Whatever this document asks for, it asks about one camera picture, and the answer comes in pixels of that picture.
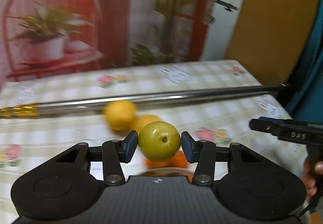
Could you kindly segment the person's right hand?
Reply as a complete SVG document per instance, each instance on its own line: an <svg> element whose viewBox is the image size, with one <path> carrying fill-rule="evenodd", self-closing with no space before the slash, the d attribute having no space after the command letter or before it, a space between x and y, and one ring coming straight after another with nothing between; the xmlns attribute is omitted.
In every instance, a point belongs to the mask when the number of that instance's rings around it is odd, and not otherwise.
<svg viewBox="0 0 323 224"><path fill-rule="evenodd" d="M322 166L322 161L316 163L316 174L322 175ZM310 172L309 157L304 160L303 182L307 190L307 199L311 199L311 197L313 197L317 193L318 188L316 186L316 177Z"/></svg>

